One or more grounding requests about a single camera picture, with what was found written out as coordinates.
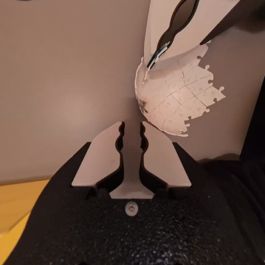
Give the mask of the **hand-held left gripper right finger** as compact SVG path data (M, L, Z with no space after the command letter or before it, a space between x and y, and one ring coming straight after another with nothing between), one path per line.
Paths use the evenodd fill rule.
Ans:
M140 124L141 161L139 177L150 191L191 187L191 181L173 142L147 122Z

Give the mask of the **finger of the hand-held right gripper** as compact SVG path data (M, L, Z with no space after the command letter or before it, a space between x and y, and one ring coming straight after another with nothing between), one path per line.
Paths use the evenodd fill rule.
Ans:
M169 42L163 53L170 48L179 32L183 34L183 53L180 57L198 47L200 42L238 2L237 0L180 1L172 14L169 28L158 42L150 63L166 43Z
M172 14L179 0L154 0L150 3L147 27L144 40L144 63L147 66L154 55L158 42L169 28ZM163 53L153 68L179 68L178 59L183 53L183 34L179 32L165 53Z

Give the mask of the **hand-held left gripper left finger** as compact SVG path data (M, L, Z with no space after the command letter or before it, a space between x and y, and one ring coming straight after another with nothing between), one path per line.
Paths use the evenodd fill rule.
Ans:
M117 122L98 134L81 162L71 183L73 187L115 190L124 179L124 122Z

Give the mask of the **partly built puzzle ball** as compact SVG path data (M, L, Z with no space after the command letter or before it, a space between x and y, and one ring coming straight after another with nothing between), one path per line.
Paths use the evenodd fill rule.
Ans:
M225 98L224 87L213 86L210 66L199 66L209 43L194 48L166 69L149 71L146 80L147 66L141 58L135 74L135 96L144 117L160 131L187 137L189 124L185 121L209 112L215 100Z

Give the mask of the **yellow plastic bin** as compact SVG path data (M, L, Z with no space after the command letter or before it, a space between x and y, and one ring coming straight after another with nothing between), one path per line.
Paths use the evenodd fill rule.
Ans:
M4 264L21 237L31 210L49 180L0 187L0 264Z

